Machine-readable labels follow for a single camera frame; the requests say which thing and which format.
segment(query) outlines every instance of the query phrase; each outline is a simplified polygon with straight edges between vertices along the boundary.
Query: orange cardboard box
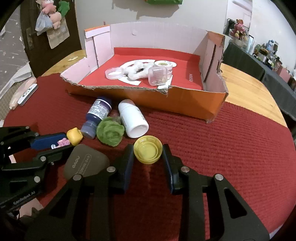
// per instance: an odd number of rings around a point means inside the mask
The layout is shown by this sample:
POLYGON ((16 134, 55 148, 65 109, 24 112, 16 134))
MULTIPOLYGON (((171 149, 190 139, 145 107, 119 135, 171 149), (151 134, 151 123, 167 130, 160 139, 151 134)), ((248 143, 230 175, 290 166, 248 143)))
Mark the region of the orange cardboard box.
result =
POLYGON ((171 23, 119 23, 85 30, 84 58, 61 74, 69 93, 131 99, 146 106, 207 122, 214 120, 228 90, 220 75, 225 38, 203 29, 171 23), (134 60, 176 63, 166 85, 148 79, 109 80, 105 71, 134 60))

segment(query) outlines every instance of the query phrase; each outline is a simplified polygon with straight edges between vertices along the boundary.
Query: green fuzzy ball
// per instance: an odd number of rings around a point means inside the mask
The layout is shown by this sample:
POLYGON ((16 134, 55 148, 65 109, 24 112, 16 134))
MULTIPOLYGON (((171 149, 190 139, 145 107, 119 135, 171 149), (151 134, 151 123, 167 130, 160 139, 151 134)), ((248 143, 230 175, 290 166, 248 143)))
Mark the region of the green fuzzy ball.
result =
POLYGON ((118 146, 124 134, 124 126, 118 119, 107 117, 103 119, 96 130, 98 139, 109 146, 118 146))

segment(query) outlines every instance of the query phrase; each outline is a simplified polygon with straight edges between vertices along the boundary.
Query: white cotton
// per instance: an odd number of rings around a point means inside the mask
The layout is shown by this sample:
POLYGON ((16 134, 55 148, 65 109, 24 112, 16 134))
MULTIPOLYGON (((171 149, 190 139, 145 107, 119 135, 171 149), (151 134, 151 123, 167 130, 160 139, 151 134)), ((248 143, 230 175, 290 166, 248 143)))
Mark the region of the white cotton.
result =
POLYGON ((128 76, 131 80, 148 78, 148 70, 153 66, 154 63, 142 63, 141 61, 137 60, 135 61, 133 66, 129 66, 124 69, 124 74, 128 76))

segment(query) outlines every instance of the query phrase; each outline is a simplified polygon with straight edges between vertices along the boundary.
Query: white wall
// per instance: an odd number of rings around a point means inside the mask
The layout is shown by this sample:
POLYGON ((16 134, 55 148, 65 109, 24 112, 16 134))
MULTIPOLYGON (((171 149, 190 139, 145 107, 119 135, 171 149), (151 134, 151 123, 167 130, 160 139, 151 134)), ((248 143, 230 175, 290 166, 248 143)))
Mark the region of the white wall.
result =
POLYGON ((228 18, 236 21, 237 19, 244 20, 244 25, 246 27, 250 27, 250 20, 252 16, 252 2, 248 0, 235 0, 236 2, 244 5, 246 8, 250 9, 250 11, 246 10, 245 8, 235 4, 233 0, 228 0, 227 5, 227 13, 226 13, 226 20, 228 18))
POLYGON ((223 33, 228 0, 184 0, 182 5, 149 5, 144 0, 76 0, 81 45, 86 28, 133 21, 162 21, 223 33))
POLYGON ((277 55, 284 67, 293 70, 296 63, 296 35, 289 23, 270 0, 253 0, 253 13, 250 27, 257 43, 275 40, 279 43, 277 55))

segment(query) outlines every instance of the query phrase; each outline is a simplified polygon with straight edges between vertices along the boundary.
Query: round plastic lid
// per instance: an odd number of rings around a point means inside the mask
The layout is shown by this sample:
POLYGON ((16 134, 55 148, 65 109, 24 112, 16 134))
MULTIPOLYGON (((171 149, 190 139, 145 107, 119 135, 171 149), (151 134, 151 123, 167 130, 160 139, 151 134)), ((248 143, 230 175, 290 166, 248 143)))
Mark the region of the round plastic lid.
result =
POLYGON ((105 71, 106 78, 109 80, 117 80, 124 76, 124 69, 121 67, 114 67, 105 71))
POLYGON ((143 136, 137 139, 133 146, 136 158, 144 164, 157 162, 163 152, 163 146, 154 136, 143 136))
POLYGON ((82 133, 83 136, 89 139, 94 139, 96 137, 96 128, 97 128, 96 123, 88 120, 83 124, 83 126, 80 129, 80 132, 82 133))

